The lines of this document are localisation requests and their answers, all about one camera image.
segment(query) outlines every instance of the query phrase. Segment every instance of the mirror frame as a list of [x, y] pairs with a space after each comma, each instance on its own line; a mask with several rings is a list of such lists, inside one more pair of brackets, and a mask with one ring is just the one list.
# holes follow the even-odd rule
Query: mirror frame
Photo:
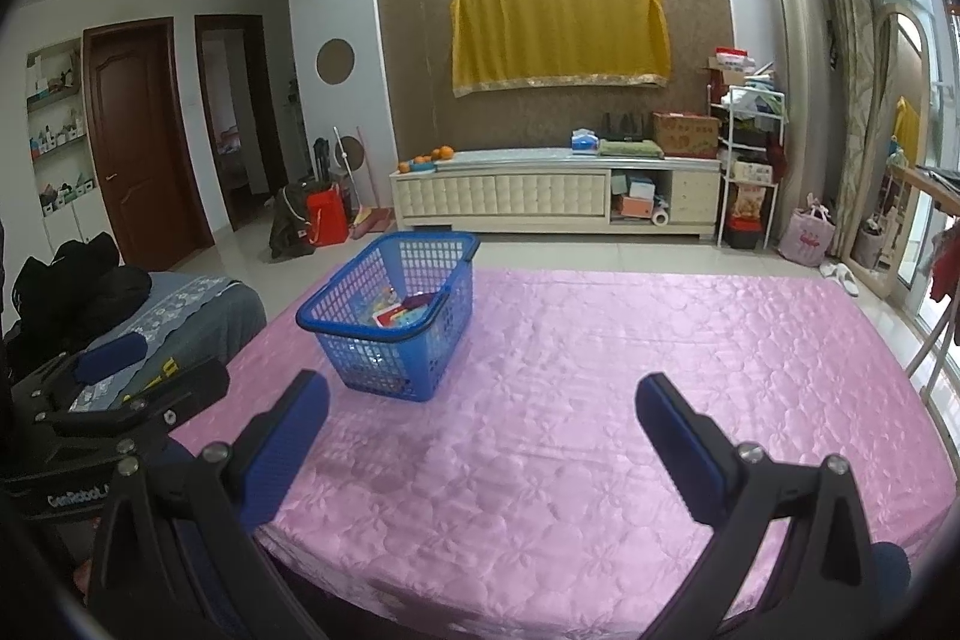
[[[912, 23], [914, 23], [920, 33], [920, 77], [923, 79], [923, 87], [920, 89], [920, 108], [917, 110], [920, 114], [920, 140], [917, 145], [917, 158], [919, 161], [923, 161], [926, 156], [926, 135], [928, 135], [928, 125], [930, 121], [930, 42], [926, 39], [926, 32], [923, 30], [923, 24], [920, 22], [920, 18], [902, 4], [885, 4], [881, 6], [874, 17], [874, 52], [880, 52], [880, 46], [882, 44], [880, 31], [882, 25], [887, 23], [888, 20], [895, 19], [897, 15], [904, 15], [904, 17], [912, 20]], [[891, 295], [894, 287], [896, 287], [896, 277], [898, 277], [901, 262], [904, 261], [907, 239], [909, 239], [910, 236], [910, 227], [913, 225], [913, 220], [917, 213], [917, 202], [920, 198], [920, 191], [916, 188], [910, 189], [910, 196], [907, 201], [906, 212], [904, 213], [904, 229], [901, 230], [901, 235], [896, 238], [893, 263], [891, 263], [886, 276], [878, 277], [870, 271], [870, 269], [864, 268], [864, 266], [856, 263], [856, 261], [851, 258], [851, 252], [853, 251], [853, 242], [856, 242], [856, 235], [860, 223], [864, 220], [863, 211], [867, 206], [867, 196], [870, 191], [872, 175], [874, 175], [872, 153], [877, 151], [877, 145], [881, 142], [886, 145], [889, 140], [889, 136], [885, 136], [884, 139], [880, 138], [880, 104], [882, 104], [880, 88], [883, 85], [881, 80], [885, 80], [887, 76], [886, 74], [880, 74], [879, 63], [880, 58], [875, 56], [874, 88], [872, 89], [874, 91], [870, 99], [870, 118], [867, 124], [867, 140], [863, 148], [863, 166], [860, 171], [860, 181], [857, 185], [856, 203], [853, 206], [853, 213], [851, 213], [847, 221], [847, 237], [840, 258], [843, 263], [846, 263], [856, 278], [871, 292], [874, 292], [875, 295], [881, 299], [886, 299]]]

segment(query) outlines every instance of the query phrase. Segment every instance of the folded green cloth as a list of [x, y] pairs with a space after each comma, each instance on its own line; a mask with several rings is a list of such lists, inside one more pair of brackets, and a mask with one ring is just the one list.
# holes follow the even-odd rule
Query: folded green cloth
[[611, 140], [602, 139], [597, 152], [600, 155], [621, 155], [630, 158], [664, 157], [664, 148], [649, 139], [643, 142], [611, 142]]

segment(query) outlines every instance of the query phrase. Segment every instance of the floral quilted pattern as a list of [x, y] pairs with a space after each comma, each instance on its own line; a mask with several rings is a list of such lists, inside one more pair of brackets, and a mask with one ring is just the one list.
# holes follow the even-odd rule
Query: floral quilted pattern
[[[635, 638], [709, 533], [632, 410], [663, 371], [734, 442], [853, 463], [872, 537], [916, 558], [954, 498], [943, 444], [866, 317], [826, 281], [475, 271], [472, 324], [433, 401], [345, 389], [285, 311], [178, 429], [232, 440], [301, 367], [330, 418], [259, 537], [314, 584], [438, 635]], [[736, 610], [776, 557], [768, 535]]]

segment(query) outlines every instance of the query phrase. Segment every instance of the blue plastic basket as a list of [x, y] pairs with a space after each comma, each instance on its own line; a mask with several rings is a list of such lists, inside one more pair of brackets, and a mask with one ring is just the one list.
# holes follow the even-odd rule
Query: blue plastic basket
[[[426, 402], [473, 311], [477, 247], [473, 234], [385, 234], [296, 311], [296, 325], [317, 335], [351, 389]], [[371, 310], [387, 287], [400, 300], [437, 295], [415, 323], [384, 329], [373, 325]]]

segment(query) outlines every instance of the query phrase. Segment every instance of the patterned curtain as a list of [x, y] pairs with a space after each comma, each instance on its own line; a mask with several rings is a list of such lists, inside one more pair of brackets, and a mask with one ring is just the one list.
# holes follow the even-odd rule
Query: patterned curtain
[[856, 219], [853, 212], [863, 170], [874, 87], [874, 15], [870, 0], [832, 0], [832, 5], [847, 102], [847, 146], [834, 214], [837, 231], [830, 246], [830, 252], [839, 254], [847, 237], [855, 235], [857, 229], [851, 223]]

